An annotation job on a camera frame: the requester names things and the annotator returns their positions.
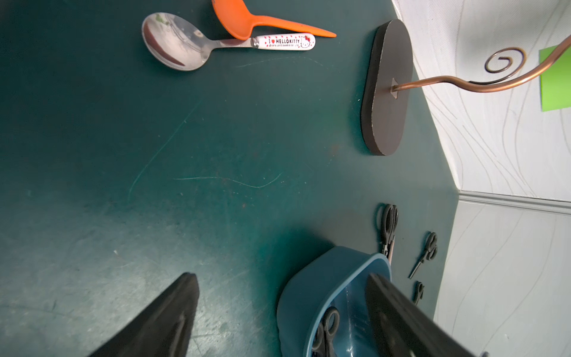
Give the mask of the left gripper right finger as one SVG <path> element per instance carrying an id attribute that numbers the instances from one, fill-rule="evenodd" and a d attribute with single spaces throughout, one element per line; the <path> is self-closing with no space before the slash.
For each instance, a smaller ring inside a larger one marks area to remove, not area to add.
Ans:
<path id="1" fill-rule="evenodd" d="M 365 300 L 379 356 L 471 356 L 385 277 L 367 278 Z"/>

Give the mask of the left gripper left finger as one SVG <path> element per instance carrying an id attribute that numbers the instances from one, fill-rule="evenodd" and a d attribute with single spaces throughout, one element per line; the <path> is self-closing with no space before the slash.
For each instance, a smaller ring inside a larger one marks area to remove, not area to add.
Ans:
<path id="1" fill-rule="evenodd" d="M 199 282 L 185 272 L 93 356 L 186 356 Z"/>

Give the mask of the black scissors large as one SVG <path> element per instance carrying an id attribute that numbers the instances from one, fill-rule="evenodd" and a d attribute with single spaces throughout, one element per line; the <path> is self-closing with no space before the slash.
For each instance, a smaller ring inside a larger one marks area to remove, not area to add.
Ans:
<path id="1" fill-rule="evenodd" d="M 337 357 L 333 342 L 338 333 L 340 322 L 340 312 L 334 306 L 330 306 L 318 324 L 314 341 L 312 343 L 312 356 Z"/>

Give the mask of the black scissors thin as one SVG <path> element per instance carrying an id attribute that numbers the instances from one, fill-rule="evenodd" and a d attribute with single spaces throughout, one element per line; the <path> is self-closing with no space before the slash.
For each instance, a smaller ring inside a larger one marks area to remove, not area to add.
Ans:
<path id="1" fill-rule="evenodd" d="M 396 227 L 399 221 L 399 210 L 395 205 L 386 205 L 380 219 L 381 253 L 392 263 Z"/>

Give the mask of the small black scissors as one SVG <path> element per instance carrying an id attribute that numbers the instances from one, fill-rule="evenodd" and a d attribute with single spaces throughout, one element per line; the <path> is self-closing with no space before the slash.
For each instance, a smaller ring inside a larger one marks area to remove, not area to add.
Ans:
<path id="1" fill-rule="evenodd" d="M 411 273 L 408 275 L 409 279 L 412 279 L 416 272 L 418 271 L 419 267 L 426 261 L 426 260 L 433 260 L 434 257 L 437 255 L 438 246 L 437 246 L 438 236 L 436 233 L 431 232 L 429 233 L 426 242 L 425 248 L 422 254 L 419 257 L 416 265 L 413 267 Z"/>

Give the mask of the blue plastic storage box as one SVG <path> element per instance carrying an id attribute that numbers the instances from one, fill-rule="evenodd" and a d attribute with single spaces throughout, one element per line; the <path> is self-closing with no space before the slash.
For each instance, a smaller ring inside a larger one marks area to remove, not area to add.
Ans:
<path id="1" fill-rule="evenodd" d="M 371 274 L 392 280 L 383 254 L 334 247 L 286 284 L 277 306 L 283 356 L 311 356 L 318 324 L 330 306 L 341 315 L 332 345 L 337 356 L 377 356 L 367 313 L 365 287 Z"/>

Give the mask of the copper cup holder stand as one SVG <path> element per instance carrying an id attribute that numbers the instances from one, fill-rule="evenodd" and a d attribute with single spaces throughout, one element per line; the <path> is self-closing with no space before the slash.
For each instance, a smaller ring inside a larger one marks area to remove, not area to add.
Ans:
<path id="1" fill-rule="evenodd" d="M 522 61 L 511 73 L 489 82 L 466 81 L 454 76 L 430 77 L 412 81 L 413 51 L 410 34 L 399 19 L 392 19 L 381 25 L 373 39 L 364 96 L 361 103 L 361 133 L 367 149 L 375 156 L 390 156 L 398 149 L 404 133 L 407 117 L 409 91 L 411 89 L 446 83 L 468 92 L 493 93 L 513 89 L 542 75 L 570 49 L 567 37 L 538 66 L 516 77 L 526 63 L 526 52 L 517 47 L 504 48 L 491 55 L 486 63 L 489 68 L 492 59 L 498 58 L 506 65 L 496 72 L 506 71 L 513 65 L 513 58 L 502 53 L 516 51 Z"/>

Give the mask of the green plastic goblet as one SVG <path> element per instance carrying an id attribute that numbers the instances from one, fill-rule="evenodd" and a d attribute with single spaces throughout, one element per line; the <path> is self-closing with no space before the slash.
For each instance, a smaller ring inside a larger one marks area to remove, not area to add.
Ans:
<path id="1" fill-rule="evenodd" d="M 570 108 L 571 101 L 570 49 L 540 75 L 541 108 L 543 112 Z"/>

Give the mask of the metal hello kitty spoon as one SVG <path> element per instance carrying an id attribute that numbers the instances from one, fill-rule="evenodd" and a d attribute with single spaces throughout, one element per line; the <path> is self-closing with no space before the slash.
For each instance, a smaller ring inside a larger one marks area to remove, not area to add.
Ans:
<path id="1" fill-rule="evenodd" d="M 310 51 L 316 39 L 312 34 L 277 34 L 245 41 L 211 40 L 190 22 L 170 13 L 147 16 L 141 28 L 150 53 L 169 68 L 194 71 L 207 62 L 211 52 L 220 48 L 252 48 L 267 51 Z"/>

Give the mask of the green table mat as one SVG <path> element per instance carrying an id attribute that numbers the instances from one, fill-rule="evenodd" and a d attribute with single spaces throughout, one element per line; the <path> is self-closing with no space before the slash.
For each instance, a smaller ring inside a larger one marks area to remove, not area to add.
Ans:
<path id="1" fill-rule="evenodd" d="M 309 52 L 224 49 L 174 71 L 147 50 L 163 11 L 224 39 L 209 1 L 1 3 L 1 354 L 87 356 L 179 275 L 200 285 L 191 356 L 278 356 L 288 280 L 336 245 L 377 252 L 399 209 L 394 284 L 427 233 L 433 316 L 458 191 L 422 91 L 372 155 L 360 111 L 390 1 L 249 1 L 336 33 Z"/>

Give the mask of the orange plastic spoon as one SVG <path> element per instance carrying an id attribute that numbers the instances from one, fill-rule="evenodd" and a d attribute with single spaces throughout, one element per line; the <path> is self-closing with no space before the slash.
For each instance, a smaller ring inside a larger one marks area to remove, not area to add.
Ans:
<path id="1" fill-rule="evenodd" d="M 336 38 L 337 34 L 311 25 L 304 25 L 271 16 L 252 14 L 242 0 L 212 0 L 218 20 L 230 35 L 238 40 L 248 39 L 258 26 L 273 27 L 298 33 L 310 33 L 318 37 Z"/>

